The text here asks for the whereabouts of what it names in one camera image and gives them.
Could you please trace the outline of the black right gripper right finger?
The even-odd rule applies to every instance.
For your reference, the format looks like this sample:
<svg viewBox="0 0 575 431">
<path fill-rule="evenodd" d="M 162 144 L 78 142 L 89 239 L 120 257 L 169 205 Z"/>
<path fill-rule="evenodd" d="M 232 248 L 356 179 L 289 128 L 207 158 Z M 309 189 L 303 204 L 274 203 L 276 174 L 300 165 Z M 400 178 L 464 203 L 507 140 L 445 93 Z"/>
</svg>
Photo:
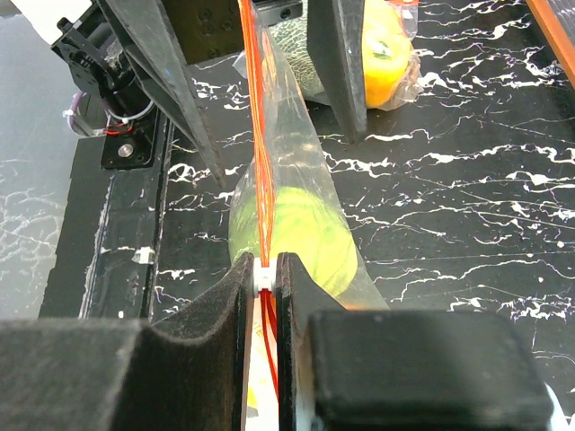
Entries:
<svg viewBox="0 0 575 431">
<path fill-rule="evenodd" d="M 348 310 L 294 253 L 276 275 L 282 430 L 547 430 L 553 401 L 491 312 Z"/>
</svg>

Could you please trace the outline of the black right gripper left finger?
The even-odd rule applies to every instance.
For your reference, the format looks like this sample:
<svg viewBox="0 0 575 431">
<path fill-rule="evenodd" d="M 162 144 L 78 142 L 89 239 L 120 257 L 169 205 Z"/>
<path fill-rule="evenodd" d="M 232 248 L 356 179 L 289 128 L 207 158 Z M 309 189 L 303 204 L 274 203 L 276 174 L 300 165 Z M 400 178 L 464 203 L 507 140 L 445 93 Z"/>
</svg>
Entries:
<svg viewBox="0 0 575 431">
<path fill-rule="evenodd" d="M 156 323 L 3 321 L 2 429 L 244 429 L 253 264 Z"/>
</svg>

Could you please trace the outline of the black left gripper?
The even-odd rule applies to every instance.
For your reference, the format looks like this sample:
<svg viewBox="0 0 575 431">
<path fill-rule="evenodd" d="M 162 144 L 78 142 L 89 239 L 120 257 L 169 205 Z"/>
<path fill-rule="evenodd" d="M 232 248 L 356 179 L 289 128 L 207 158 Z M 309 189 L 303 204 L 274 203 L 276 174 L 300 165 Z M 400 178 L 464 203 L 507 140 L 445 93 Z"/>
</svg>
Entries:
<svg viewBox="0 0 575 431">
<path fill-rule="evenodd" d="M 226 185 L 206 112 L 189 65 L 243 50 L 240 3 L 233 0 L 98 3 L 148 98 L 196 146 L 217 185 Z M 341 131 L 367 136 L 362 65 L 363 0 L 314 0 L 307 8 L 307 50 Z"/>
</svg>

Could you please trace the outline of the netted green melon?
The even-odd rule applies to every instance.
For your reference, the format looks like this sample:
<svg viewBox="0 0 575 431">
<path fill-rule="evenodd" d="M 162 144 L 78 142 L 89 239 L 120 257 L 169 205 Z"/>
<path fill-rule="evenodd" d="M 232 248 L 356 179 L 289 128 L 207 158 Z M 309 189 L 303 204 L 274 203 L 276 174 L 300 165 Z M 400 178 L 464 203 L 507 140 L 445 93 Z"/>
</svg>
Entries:
<svg viewBox="0 0 575 431">
<path fill-rule="evenodd" d="M 277 23 L 270 27 L 270 33 L 290 64 L 304 99 L 329 106 L 327 94 L 307 51 L 307 17 Z"/>
</svg>

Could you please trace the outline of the green cabbage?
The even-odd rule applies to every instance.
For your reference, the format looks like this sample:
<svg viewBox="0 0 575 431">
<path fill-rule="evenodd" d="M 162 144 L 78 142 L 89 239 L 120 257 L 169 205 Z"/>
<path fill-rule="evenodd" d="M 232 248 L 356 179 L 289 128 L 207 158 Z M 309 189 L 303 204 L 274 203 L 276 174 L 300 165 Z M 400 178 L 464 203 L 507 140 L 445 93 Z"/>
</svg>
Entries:
<svg viewBox="0 0 575 431">
<path fill-rule="evenodd" d="M 282 187 L 276 194 L 270 256 L 295 253 L 313 281 L 328 294 L 342 294 L 358 269 L 358 257 L 347 222 L 336 209 L 311 192 Z M 260 255 L 256 197 L 231 209 L 228 234 L 230 260 L 247 251 Z"/>
</svg>

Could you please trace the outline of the orange yellow bell pepper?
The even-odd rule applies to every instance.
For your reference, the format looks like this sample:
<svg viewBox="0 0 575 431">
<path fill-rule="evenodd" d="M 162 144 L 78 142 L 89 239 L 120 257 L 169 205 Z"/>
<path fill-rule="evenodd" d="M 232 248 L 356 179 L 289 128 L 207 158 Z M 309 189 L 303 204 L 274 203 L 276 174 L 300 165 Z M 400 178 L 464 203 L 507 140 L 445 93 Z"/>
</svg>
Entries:
<svg viewBox="0 0 575 431">
<path fill-rule="evenodd" d="M 409 63 L 411 42 L 398 10 L 387 1 L 366 1 L 362 31 L 362 65 L 366 104 L 383 107 L 394 95 Z"/>
</svg>

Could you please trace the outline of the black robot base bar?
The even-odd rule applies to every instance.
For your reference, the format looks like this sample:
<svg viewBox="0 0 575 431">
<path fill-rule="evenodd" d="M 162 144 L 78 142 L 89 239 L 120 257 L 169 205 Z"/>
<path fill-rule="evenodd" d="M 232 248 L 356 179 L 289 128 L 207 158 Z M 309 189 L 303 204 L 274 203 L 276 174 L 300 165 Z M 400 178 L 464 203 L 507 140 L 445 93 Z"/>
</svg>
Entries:
<svg viewBox="0 0 575 431">
<path fill-rule="evenodd" d="M 40 316 L 145 318 L 171 125 L 99 8 L 57 26 L 51 48 L 80 90 L 66 112 L 80 138 Z"/>
</svg>

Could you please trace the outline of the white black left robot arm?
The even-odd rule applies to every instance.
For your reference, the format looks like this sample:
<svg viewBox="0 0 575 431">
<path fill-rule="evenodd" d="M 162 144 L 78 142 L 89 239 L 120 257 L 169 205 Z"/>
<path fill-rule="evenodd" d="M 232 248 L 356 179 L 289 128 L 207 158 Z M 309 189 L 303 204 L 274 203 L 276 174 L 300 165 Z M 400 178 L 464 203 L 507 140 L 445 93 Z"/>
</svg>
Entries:
<svg viewBox="0 0 575 431">
<path fill-rule="evenodd" d="M 195 145 L 218 184 L 221 156 L 191 83 L 192 66 L 246 51 L 267 28 L 304 21 L 305 47 L 344 135 L 367 135 L 363 1 L 16 1 L 13 7 L 113 116 L 135 122 L 155 106 Z"/>
</svg>

